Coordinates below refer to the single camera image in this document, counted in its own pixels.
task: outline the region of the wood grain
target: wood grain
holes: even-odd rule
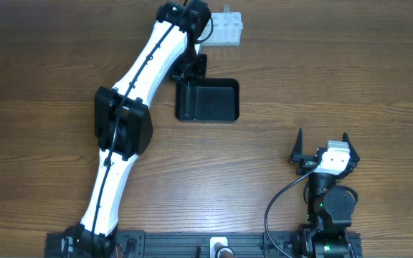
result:
[[[164,83],[119,227],[261,232],[296,178],[298,128],[307,153],[346,131],[365,256],[413,257],[413,1],[207,2],[242,12],[241,46],[203,49],[208,77],[240,82],[240,118],[180,123]],[[93,96],[132,65],[162,3],[0,1],[0,256],[42,256],[47,232],[80,220],[98,166]],[[304,222],[302,187],[274,205],[272,229]]]

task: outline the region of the white container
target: white container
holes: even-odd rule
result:
[[[213,34],[202,46],[238,46],[240,45],[240,36],[242,34],[243,23],[242,14],[239,12],[229,12],[229,5],[224,6],[223,13],[212,13]],[[211,20],[205,26],[201,38],[208,37],[212,29]]]

